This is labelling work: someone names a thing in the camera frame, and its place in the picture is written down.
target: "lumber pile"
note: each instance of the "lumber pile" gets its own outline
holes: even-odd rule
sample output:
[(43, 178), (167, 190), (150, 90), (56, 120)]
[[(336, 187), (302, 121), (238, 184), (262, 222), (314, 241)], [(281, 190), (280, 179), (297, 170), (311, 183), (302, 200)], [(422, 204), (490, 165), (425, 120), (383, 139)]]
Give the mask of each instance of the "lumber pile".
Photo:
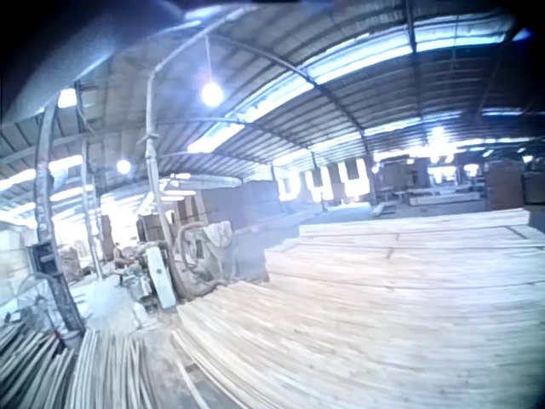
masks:
[(143, 341), (87, 330), (65, 409), (159, 407)]
[(55, 334), (22, 324), (0, 326), (0, 407), (62, 407), (72, 373), (73, 351)]
[(531, 407), (545, 236), (523, 210), (301, 227), (270, 282), (178, 307), (174, 339), (242, 408)]

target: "person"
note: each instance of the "person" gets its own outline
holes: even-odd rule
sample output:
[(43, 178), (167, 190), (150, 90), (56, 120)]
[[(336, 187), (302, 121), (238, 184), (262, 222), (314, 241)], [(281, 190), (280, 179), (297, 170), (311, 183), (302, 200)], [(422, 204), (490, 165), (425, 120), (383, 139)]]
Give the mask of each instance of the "person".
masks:
[[(119, 269), (125, 270), (125, 267), (129, 266), (133, 262), (134, 262), (134, 260), (131, 260), (131, 259), (125, 257), (125, 255), (121, 251), (121, 247), (120, 247), (119, 243), (116, 243), (115, 247), (113, 248), (113, 265), (114, 265), (115, 269), (116, 270), (119, 270)], [(119, 284), (118, 285), (123, 285), (123, 272), (121, 272), (119, 274)]]

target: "ceiling light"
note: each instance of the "ceiling light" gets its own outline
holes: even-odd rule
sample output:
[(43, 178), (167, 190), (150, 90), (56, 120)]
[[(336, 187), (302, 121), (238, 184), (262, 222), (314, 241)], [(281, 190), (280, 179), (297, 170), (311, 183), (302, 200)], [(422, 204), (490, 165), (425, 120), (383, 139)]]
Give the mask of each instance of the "ceiling light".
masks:
[(197, 192), (195, 192), (194, 190), (165, 190), (163, 193), (172, 195), (183, 194), (185, 196), (193, 196)]
[(59, 108), (74, 107), (77, 104), (76, 90), (74, 88), (63, 89), (60, 92), (57, 106)]
[(207, 83), (201, 91), (201, 98), (208, 107), (217, 107), (223, 102), (223, 91), (216, 83)]
[(126, 159), (121, 159), (118, 162), (118, 172), (127, 175), (130, 172), (130, 162)]
[(183, 196), (163, 196), (161, 198), (163, 202), (177, 202), (183, 199), (184, 199)]

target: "light bulb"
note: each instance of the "light bulb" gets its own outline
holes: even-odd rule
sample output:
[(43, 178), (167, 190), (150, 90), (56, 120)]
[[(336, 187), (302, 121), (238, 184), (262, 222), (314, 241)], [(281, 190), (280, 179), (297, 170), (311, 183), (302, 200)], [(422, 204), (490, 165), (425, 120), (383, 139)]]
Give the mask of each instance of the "light bulb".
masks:
[(201, 91), (204, 104), (209, 107), (217, 107), (223, 102), (223, 91), (216, 83), (207, 83)]
[(127, 175), (130, 172), (130, 162), (125, 159), (121, 159), (118, 162), (118, 172)]

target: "wooden board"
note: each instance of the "wooden board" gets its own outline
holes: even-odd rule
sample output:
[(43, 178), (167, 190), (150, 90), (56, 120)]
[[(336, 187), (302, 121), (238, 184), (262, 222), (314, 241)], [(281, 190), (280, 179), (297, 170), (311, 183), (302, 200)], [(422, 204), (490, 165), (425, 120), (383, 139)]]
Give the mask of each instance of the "wooden board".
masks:
[(178, 307), (176, 340), (241, 407), (531, 407), (545, 235), (524, 218), (301, 228), (267, 252), (269, 283)]

